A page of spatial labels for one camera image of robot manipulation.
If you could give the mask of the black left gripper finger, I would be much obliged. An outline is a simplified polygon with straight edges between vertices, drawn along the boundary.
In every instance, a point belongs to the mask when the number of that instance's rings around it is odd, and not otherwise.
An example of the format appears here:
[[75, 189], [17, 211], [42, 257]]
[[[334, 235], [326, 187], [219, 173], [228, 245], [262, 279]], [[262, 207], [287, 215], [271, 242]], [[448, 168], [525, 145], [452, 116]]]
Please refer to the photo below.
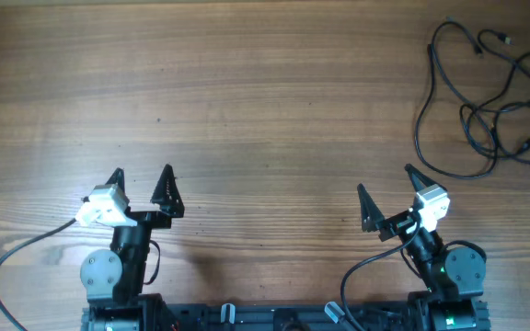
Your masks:
[[172, 165], [164, 166], [150, 202], [158, 205], [168, 217], [182, 218], [184, 216], [185, 206], [179, 194]]
[[125, 192], [125, 174], [122, 168], [117, 167], [106, 182], [107, 185], [116, 185], [122, 193]]

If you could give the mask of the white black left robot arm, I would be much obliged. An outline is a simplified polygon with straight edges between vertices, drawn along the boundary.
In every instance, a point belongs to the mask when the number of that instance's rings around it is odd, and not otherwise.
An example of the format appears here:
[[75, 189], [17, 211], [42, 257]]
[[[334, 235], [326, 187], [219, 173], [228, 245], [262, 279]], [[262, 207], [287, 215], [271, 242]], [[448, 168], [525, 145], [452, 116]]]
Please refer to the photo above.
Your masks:
[[108, 249], [90, 253], [80, 268], [88, 307], [83, 310], [83, 330], [179, 330], [178, 318], [159, 294], [143, 294], [146, 261], [155, 229], [169, 229], [174, 218], [184, 216], [185, 207], [177, 188], [173, 167], [165, 165], [150, 202], [153, 211], [133, 211], [125, 194], [124, 170], [115, 169], [108, 181], [97, 185], [84, 198], [75, 216], [82, 226], [93, 223], [113, 229]]

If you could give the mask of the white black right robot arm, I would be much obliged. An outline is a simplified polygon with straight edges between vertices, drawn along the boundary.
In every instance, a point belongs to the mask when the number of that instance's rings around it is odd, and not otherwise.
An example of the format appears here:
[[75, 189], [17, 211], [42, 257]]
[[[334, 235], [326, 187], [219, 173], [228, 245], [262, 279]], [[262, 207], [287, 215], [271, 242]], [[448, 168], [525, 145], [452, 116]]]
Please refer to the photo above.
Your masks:
[[404, 302], [367, 303], [356, 313], [346, 314], [362, 330], [490, 330], [484, 292], [487, 254], [464, 240], [445, 243], [436, 231], [448, 212], [450, 199], [445, 187], [405, 165], [415, 189], [412, 205], [385, 217], [365, 187], [357, 187], [362, 229], [378, 232], [381, 241], [397, 237], [397, 251], [426, 286]]

